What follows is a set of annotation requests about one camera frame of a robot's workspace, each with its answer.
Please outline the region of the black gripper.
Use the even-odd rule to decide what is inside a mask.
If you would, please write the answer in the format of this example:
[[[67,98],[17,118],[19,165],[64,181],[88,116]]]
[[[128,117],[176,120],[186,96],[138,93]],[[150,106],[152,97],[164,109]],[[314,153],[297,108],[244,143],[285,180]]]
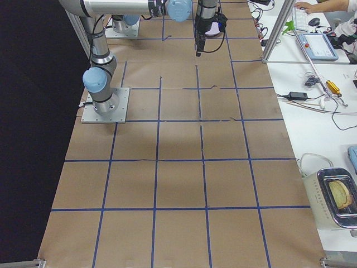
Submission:
[[[205,48],[205,36],[206,32],[211,29],[213,19],[212,18],[202,18],[200,16],[195,17],[195,44],[196,44],[196,57],[200,57],[204,53]]]

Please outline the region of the person's hand on keyboard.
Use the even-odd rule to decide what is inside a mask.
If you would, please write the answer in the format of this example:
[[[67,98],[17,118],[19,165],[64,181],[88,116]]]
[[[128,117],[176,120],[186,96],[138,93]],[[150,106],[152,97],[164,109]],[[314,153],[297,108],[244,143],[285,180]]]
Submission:
[[[294,4],[294,7],[297,8],[297,9],[304,10],[307,14],[315,13],[314,5],[310,4],[310,3],[307,3],[307,2],[301,2],[301,1],[300,2],[296,2]]]

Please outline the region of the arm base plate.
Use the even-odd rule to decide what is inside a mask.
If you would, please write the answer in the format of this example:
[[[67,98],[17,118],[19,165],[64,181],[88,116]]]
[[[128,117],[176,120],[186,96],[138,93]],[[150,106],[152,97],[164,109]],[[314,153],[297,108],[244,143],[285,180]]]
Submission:
[[[138,20],[133,25],[125,24],[124,21],[111,20],[105,30],[105,36],[108,39],[136,39],[139,34]]]
[[[112,96],[106,102],[98,103],[92,100],[88,93],[81,117],[82,123],[125,123],[130,88],[111,88]]]

